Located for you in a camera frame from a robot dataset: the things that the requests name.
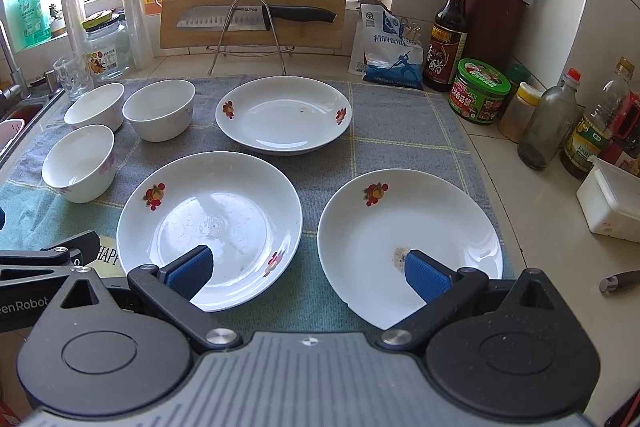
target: white countertop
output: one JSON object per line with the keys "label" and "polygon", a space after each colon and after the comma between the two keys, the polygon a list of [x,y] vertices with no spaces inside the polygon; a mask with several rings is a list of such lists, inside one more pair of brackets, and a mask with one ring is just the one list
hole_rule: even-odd
{"label": "white countertop", "polygon": [[[163,57],[154,67],[130,76],[206,76],[211,60],[206,54]],[[294,54],[286,56],[285,62],[287,74],[361,82],[347,71],[349,57]],[[277,57],[220,57],[214,76],[229,74],[268,76],[281,72]],[[640,269],[640,245],[589,231],[575,197],[580,182],[557,158],[545,171],[532,171],[518,158],[516,145],[504,139],[495,125],[460,123],[468,134],[469,149],[494,207],[514,271],[519,273],[526,266],[543,269],[600,354],[600,381],[586,415],[602,425],[640,385],[636,347],[640,289],[605,298],[598,283],[603,277]],[[0,181],[9,167],[0,171]]]}

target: red bottle cap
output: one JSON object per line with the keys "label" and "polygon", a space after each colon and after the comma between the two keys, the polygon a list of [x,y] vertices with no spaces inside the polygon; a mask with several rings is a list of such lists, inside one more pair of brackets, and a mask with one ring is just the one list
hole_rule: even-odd
{"label": "red bottle cap", "polygon": [[574,70],[574,68],[569,68],[569,71],[567,71],[566,74],[576,82],[580,82],[580,71]]}

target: floral pattern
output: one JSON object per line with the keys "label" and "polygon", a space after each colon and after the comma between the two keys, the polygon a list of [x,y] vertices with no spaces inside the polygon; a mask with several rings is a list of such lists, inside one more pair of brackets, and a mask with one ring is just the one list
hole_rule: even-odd
{"label": "floral pattern", "polygon": [[113,153],[112,149],[106,160],[98,167],[98,174],[107,174],[114,163],[116,163],[116,155]]}
{"label": "floral pattern", "polygon": [[227,102],[222,106],[222,112],[229,117],[229,120],[234,119],[234,104],[231,100],[227,100]]}
{"label": "floral pattern", "polygon": [[385,195],[385,192],[389,190],[389,185],[385,184],[371,184],[369,187],[363,190],[364,200],[367,201],[367,206],[378,203],[378,200]]}
{"label": "floral pattern", "polygon": [[339,109],[338,113],[335,115],[335,123],[340,125],[345,116],[347,116],[347,108],[343,107],[342,109]]}
{"label": "floral pattern", "polygon": [[280,264],[280,261],[282,261],[282,254],[275,252],[267,263],[267,268],[265,268],[264,275],[262,277],[267,277],[272,271],[274,271],[275,267]]}
{"label": "floral pattern", "polygon": [[155,210],[162,203],[164,197],[164,184],[159,183],[152,188],[148,188],[142,199],[146,201],[146,206],[150,206],[151,210]]}

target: yellow lid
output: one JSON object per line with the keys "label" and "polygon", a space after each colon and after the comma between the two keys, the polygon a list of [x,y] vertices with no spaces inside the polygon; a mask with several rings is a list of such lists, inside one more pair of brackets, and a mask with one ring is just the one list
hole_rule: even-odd
{"label": "yellow lid", "polygon": [[90,30],[91,28],[95,28],[100,24],[104,24],[105,22],[111,20],[113,13],[110,10],[103,10],[98,13],[94,13],[90,17],[87,17],[84,22],[82,22],[82,28],[85,30]]}
{"label": "yellow lid", "polygon": [[526,82],[521,82],[518,88],[518,96],[530,105],[538,105],[542,93],[535,87],[529,86]]}

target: drinking glass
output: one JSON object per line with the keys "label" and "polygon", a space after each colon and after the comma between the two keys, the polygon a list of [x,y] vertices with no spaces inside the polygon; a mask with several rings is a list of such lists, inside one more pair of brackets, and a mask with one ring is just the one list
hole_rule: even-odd
{"label": "drinking glass", "polygon": [[53,70],[72,102],[94,89],[94,80],[87,70],[84,56],[78,52],[60,57],[53,64]]}

